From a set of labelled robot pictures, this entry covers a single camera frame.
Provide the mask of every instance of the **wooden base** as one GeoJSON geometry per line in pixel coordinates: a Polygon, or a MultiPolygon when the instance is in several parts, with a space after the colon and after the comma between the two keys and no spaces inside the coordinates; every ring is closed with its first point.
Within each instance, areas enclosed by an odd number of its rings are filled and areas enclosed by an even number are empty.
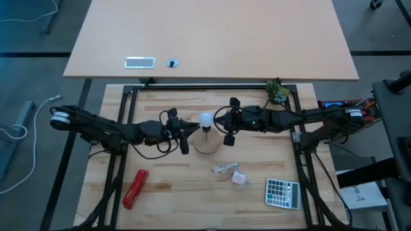
{"type": "Polygon", "coordinates": [[[203,140],[203,129],[198,129],[193,134],[194,148],[201,154],[210,155],[215,153],[221,146],[221,137],[215,128],[207,133],[207,140],[203,140]]]}

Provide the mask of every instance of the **paper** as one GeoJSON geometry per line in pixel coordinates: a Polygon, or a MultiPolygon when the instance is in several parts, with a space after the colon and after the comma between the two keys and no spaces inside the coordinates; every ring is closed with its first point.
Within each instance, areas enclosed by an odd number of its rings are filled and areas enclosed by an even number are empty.
{"type": "Polygon", "coordinates": [[[341,189],[341,196],[350,209],[363,209],[387,205],[376,182],[369,182],[341,189]]]}

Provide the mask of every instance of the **light bulb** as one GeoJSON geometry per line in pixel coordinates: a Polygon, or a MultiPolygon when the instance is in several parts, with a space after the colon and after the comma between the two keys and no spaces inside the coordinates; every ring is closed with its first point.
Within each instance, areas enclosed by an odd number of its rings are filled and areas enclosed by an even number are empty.
{"type": "Polygon", "coordinates": [[[210,127],[213,123],[213,115],[208,112],[201,113],[200,115],[200,126],[210,127]]]}

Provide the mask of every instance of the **white calculator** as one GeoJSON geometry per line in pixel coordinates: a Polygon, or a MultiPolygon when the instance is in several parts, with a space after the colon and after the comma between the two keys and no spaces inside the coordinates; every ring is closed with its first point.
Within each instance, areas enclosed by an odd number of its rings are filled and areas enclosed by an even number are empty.
{"type": "Polygon", "coordinates": [[[299,209],[301,200],[300,183],[267,179],[264,200],[269,206],[299,209]]]}

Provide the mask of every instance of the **small plant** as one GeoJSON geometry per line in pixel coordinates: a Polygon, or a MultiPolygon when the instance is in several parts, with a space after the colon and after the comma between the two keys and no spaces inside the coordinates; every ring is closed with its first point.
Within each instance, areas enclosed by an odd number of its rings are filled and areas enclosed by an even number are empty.
{"type": "Polygon", "coordinates": [[[270,97],[270,102],[273,104],[284,102],[290,94],[290,90],[281,85],[279,78],[275,81],[268,80],[265,89],[268,92],[268,97],[270,97]]]}

